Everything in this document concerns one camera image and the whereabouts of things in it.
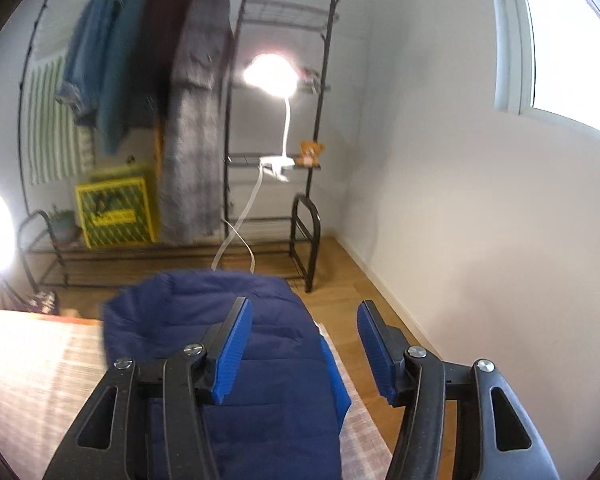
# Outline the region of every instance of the wooden floor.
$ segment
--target wooden floor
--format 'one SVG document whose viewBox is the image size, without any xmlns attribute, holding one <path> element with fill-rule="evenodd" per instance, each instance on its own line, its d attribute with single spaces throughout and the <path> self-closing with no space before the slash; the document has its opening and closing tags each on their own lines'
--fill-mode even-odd
<svg viewBox="0 0 600 480">
<path fill-rule="evenodd" d="M 96 262 L 84 261 L 72 263 L 72 279 L 75 283 L 89 283 L 94 276 L 99 280 L 112 280 L 106 283 L 133 283 L 157 270 L 177 267 L 209 267 L 215 251 L 200 250 L 206 257 L 180 258 L 169 260 L 149 260 L 136 262 Z M 248 269 L 250 258 L 241 248 L 231 248 L 230 254 L 223 259 L 226 269 Z M 51 261 L 50 256 L 34 256 L 32 268 L 39 276 Z M 288 256 L 284 254 L 257 254 L 256 272 L 261 274 L 287 275 L 294 273 L 294 268 Z M 60 276 L 53 272 L 49 275 L 52 280 Z M 17 269 L 12 271 L 8 279 L 16 290 L 27 293 L 26 280 L 23 273 Z M 378 426 L 388 447 L 393 450 L 402 420 L 403 409 L 391 408 L 376 389 L 369 369 L 362 343 L 356 329 L 356 309 L 362 300 L 373 300 L 387 324 L 399 327 L 410 343 L 417 341 L 404 326 L 400 318 L 389 306 L 386 300 L 369 281 L 362 270 L 337 243 L 334 238 L 325 237 L 320 245 L 318 264 L 315 276 L 314 291 L 304 292 L 301 280 L 290 280 L 290 286 L 304 301 L 314 319 L 322 323 L 329 332 L 344 365 L 349 372 L 356 390 L 360 394 L 371 417 Z M 57 289 L 61 304 L 65 308 L 76 309 L 81 317 L 99 318 L 100 305 L 115 295 L 112 289 Z M 452 402 L 447 403 L 447 418 L 445 420 L 445 440 L 443 444 L 442 462 L 439 479 L 450 479 L 454 458 L 456 409 Z"/>
</svg>

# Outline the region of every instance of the white window frame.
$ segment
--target white window frame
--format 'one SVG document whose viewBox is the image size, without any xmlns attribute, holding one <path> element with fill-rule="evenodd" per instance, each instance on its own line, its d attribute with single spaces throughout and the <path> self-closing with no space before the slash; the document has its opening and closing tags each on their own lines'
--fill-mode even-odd
<svg viewBox="0 0 600 480">
<path fill-rule="evenodd" d="M 600 130 L 547 110 L 534 108 L 535 56 L 527 0 L 493 0 L 497 33 L 495 108 L 600 138 Z"/>
</svg>

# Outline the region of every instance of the white wall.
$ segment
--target white wall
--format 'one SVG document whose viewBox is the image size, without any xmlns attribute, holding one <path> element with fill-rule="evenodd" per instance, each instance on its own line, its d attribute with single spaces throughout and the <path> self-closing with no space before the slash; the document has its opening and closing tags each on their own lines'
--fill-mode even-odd
<svg viewBox="0 0 600 480">
<path fill-rule="evenodd" d="M 445 359 L 489 357 L 564 480 L 600 460 L 600 135 L 494 110 L 493 0 L 376 0 L 341 240 Z"/>
<path fill-rule="evenodd" d="M 7 199 L 16 221 L 24 218 L 24 204 L 18 176 L 16 125 L 18 113 L 18 83 L 29 35 L 43 0 L 24 0 L 0 33 L 0 193 Z M 232 0 L 234 21 L 240 0 Z M 328 9 L 329 0 L 289 0 Z M 341 20 L 333 38 L 328 95 L 323 111 L 320 140 L 327 145 L 321 163 L 323 170 L 314 177 L 312 198 L 321 212 L 323 229 L 333 231 L 340 224 L 346 191 L 346 161 L 359 128 L 363 75 L 370 31 L 370 0 L 342 0 L 338 9 Z M 240 63 L 262 49 L 276 48 L 286 52 L 299 65 L 319 70 L 322 41 L 317 34 L 280 31 L 268 27 L 245 26 L 240 48 Z M 311 139 L 315 113 L 315 96 L 298 95 L 292 100 L 292 123 L 288 150 L 299 150 L 300 139 Z M 284 121 L 284 105 L 259 92 L 238 91 L 232 122 L 232 151 L 275 152 L 280 148 Z M 122 145 L 115 159 L 98 159 L 99 166 L 120 164 L 126 156 L 151 159 L 153 135 L 138 131 Z M 26 144 L 23 146 L 27 165 Z M 295 172 L 292 183 L 285 185 L 266 179 L 253 208 L 254 216 L 288 215 L 294 193 L 304 189 L 305 171 Z M 257 177 L 257 170 L 232 170 L 233 216 L 246 202 Z M 52 203 L 71 207 L 73 186 L 80 179 L 41 186 L 27 184 L 30 208 L 50 208 Z M 266 226 L 269 234 L 286 234 L 288 224 L 278 231 Z"/>
</svg>

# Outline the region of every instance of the black metal rack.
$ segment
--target black metal rack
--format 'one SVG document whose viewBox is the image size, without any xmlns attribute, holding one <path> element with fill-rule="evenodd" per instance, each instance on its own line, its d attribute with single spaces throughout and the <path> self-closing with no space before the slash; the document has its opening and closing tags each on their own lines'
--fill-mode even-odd
<svg viewBox="0 0 600 480">
<path fill-rule="evenodd" d="M 38 18 L 34 24 L 34 29 L 31 34 L 29 49 L 27 51 L 26 61 L 23 70 L 23 77 L 20 84 L 20 108 L 22 108 L 22 93 L 24 91 L 24 77 L 26 75 L 27 65 L 29 63 L 29 57 L 32 51 L 32 44 L 35 38 L 35 34 L 38 28 L 38 22 L 42 16 L 43 11 L 46 8 L 45 0 Z M 318 140 L 320 134 L 320 120 L 322 117 L 322 108 L 324 105 L 324 94 L 330 90 L 330 87 L 326 83 L 327 77 L 327 66 L 329 61 L 329 52 L 331 46 L 331 37 L 333 33 L 333 24 L 337 21 L 338 15 L 335 12 L 336 6 L 340 0 L 330 0 L 329 9 L 319 9 L 317 7 L 297 4 L 294 2 L 284 2 L 280 0 L 241 0 L 240 9 L 238 11 L 238 19 L 234 33 L 234 45 L 230 57 L 229 70 L 228 70 L 228 81 L 231 84 L 227 85 L 226 90 L 226 107 L 225 107 L 225 121 L 224 121 L 224 152 L 222 155 L 222 181 L 223 181 L 223 196 L 222 196 L 222 215 L 225 220 L 234 223 L 235 219 L 230 218 L 230 176 L 229 170 L 231 168 L 257 168 L 260 163 L 260 158 L 266 155 L 279 155 L 279 153 L 231 153 L 230 152 L 230 131 L 231 131 L 231 118 L 232 118 L 232 101 L 234 88 L 244 88 L 244 83 L 235 76 L 236 70 L 236 59 L 238 46 L 240 41 L 240 34 L 242 27 L 247 24 L 252 25 L 263 25 L 267 27 L 283 27 L 283 28 L 294 28 L 297 30 L 305 30 L 307 32 L 314 32 L 320 35 L 324 43 L 323 57 L 322 57 L 322 69 L 320 70 L 320 79 L 312 82 L 304 82 L 300 85 L 298 91 L 315 94 L 317 95 L 317 106 L 314 121 L 314 131 L 312 139 Z M 25 197 L 25 205 L 27 214 L 29 215 L 24 221 L 22 227 L 29 224 L 32 219 L 42 216 L 39 211 L 31 212 L 29 209 L 29 203 L 27 200 L 26 186 L 24 183 L 24 168 L 22 166 L 22 146 L 20 139 L 22 133 L 20 129 L 20 121 L 18 121 L 18 151 L 20 153 L 20 177 L 22 183 L 22 192 Z M 312 179 L 315 170 L 319 170 L 320 167 L 314 168 L 302 168 L 307 171 L 306 185 L 304 193 L 297 194 L 292 202 L 292 211 L 290 216 L 268 216 L 268 217 L 250 217 L 246 218 L 244 222 L 289 222 L 290 231 L 288 238 L 288 247 L 276 250 L 276 251 L 254 251 L 254 254 L 274 253 L 274 254 L 288 254 L 291 258 L 298 274 L 295 276 L 283 276 L 285 279 L 298 279 L 304 280 L 304 290 L 311 292 L 314 286 L 315 266 L 318 255 L 318 248 L 320 245 L 320 216 L 318 209 L 310 199 Z M 299 205 L 304 206 L 311 215 L 312 225 L 309 229 L 300 219 L 298 214 Z M 18 252 L 20 254 L 21 262 L 23 263 L 27 277 L 34 290 L 38 290 L 40 286 L 62 286 L 62 287 L 86 287 L 86 288 L 117 288 L 119 286 L 128 285 L 128 283 L 75 283 L 71 279 L 71 272 L 68 269 L 70 262 L 84 262 L 84 261 L 117 261 L 117 260 L 173 260 L 178 258 L 194 258 L 196 254 L 183 254 L 182 250 L 189 248 L 197 248 L 200 246 L 187 246 L 187 247 L 176 247 L 169 248 L 160 244 L 154 244 L 150 248 L 142 247 L 136 250 L 131 250 L 131 255 L 122 254 L 121 251 L 116 249 L 112 250 L 60 250 L 58 246 L 53 243 L 53 250 L 40 250 L 36 249 L 35 245 L 45 235 L 54 240 L 52 227 L 49 222 L 45 219 L 45 229 L 36 237 L 32 244 L 29 244 L 26 248 L 22 247 L 20 238 L 18 237 Z M 228 236 L 229 226 L 224 224 L 224 236 Z M 296 244 L 299 242 L 307 242 L 310 244 L 309 258 L 306 266 L 301 261 L 301 258 L 296 250 Z M 28 253 L 52 253 L 55 255 L 55 259 L 45 269 L 42 277 L 34 279 L 32 273 L 29 270 L 27 264 L 26 254 Z M 62 273 L 61 282 L 50 282 L 48 281 L 49 275 L 52 271 L 59 267 Z"/>
</svg>

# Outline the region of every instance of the green and white striped cloth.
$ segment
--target green and white striped cloth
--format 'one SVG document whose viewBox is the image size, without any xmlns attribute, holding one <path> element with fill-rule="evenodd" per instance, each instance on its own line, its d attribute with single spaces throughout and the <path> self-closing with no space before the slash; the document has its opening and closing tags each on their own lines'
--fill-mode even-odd
<svg viewBox="0 0 600 480">
<path fill-rule="evenodd" d="M 64 56 L 35 67 L 29 81 L 27 148 L 31 184 L 63 180 L 93 169 L 93 132 L 76 126 L 71 109 L 54 95 Z"/>
</svg>

